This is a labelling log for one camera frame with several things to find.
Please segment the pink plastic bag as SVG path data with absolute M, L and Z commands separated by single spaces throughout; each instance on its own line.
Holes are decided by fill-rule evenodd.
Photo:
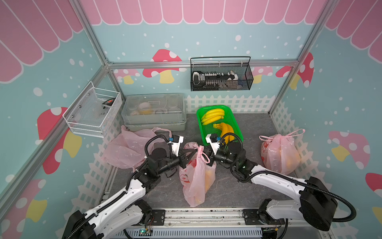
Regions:
M 301 162 L 294 138 L 304 133 L 305 129 L 298 129 L 286 135 L 259 136 L 262 141 L 261 159 L 264 166 L 284 175 L 292 173 Z
M 203 153 L 204 146 L 196 142 L 189 142 L 184 149 L 196 149 L 196 154 L 192 157 L 189 165 L 185 168 L 179 168 L 179 177 L 183 185 L 183 194 L 190 207 L 196 207 L 205 202 L 205 169 L 207 155 Z M 217 167 L 216 162 L 210 167 Z

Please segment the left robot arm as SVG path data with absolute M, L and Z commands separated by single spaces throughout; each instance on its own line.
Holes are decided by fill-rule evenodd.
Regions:
M 151 207 L 142 200 L 161 181 L 161 175 L 186 168 L 197 148 L 181 149 L 183 137 L 157 135 L 144 146 L 144 162 L 128 178 L 126 186 L 88 211 L 68 219 L 64 239 L 109 239 L 130 225 L 147 224 Z

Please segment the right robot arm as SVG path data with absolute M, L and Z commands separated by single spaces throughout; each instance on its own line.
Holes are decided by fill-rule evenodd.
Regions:
M 265 199 L 258 209 L 264 224 L 269 220 L 305 220 L 312 227 L 329 231 L 332 223 L 345 223 L 357 216 L 355 207 L 346 199 L 328 191 L 320 179 L 294 178 L 283 175 L 250 161 L 239 136 L 226 133 L 223 136 L 208 134 L 208 153 L 211 162 L 221 162 L 241 183 L 253 183 L 278 191 L 289 200 Z

